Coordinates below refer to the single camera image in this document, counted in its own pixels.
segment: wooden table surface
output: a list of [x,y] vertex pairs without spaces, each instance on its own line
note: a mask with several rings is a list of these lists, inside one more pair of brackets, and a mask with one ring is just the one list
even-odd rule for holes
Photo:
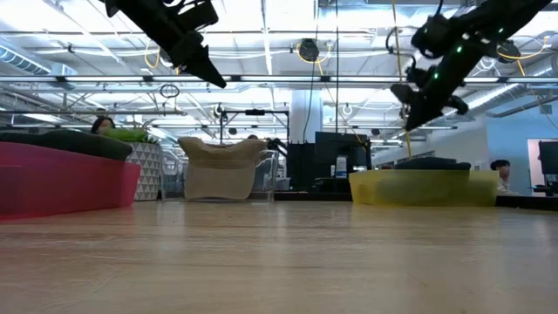
[[558,214],[144,202],[0,223],[0,313],[558,312]]

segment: black monitor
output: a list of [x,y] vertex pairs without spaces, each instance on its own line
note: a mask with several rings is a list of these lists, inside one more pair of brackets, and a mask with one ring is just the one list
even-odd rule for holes
[[371,150],[368,136],[359,134],[340,134],[316,132],[315,176],[331,177],[331,165],[337,163],[337,156],[347,157],[347,170],[354,167],[371,169]]
[[543,174],[558,174],[558,142],[539,142]]

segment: gray patterned planter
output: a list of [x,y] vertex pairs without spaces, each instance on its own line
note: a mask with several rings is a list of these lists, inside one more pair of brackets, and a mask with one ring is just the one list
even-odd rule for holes
[[126,161],[141,166],[134,200],[154,201],[159,193],[162,158],[160,146],[146,143],[130,143],[130,146],[132,146],[133,152]]

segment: dark cushion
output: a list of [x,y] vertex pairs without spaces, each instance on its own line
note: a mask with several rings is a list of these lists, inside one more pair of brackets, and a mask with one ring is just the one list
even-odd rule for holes
[[422,157],[399,163],[395,168],[412,170],[471,170],[471,164],[447,158]]
[[0,133],[0,141],[48,147],[67,152],[126,161],[132,147],[119,140],[75,131],[53,131],[41,135]]

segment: woman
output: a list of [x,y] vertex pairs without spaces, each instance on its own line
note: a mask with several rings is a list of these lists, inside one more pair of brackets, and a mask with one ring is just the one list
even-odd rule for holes
[[112,128],[116,128],[116,126],[114,125],[114,121],[112,121],[111,118],[100,117],[97,120],[95,120],[95,123],[93,123],[93,126],[91,128],[91,133],[103,135],[107,130]]

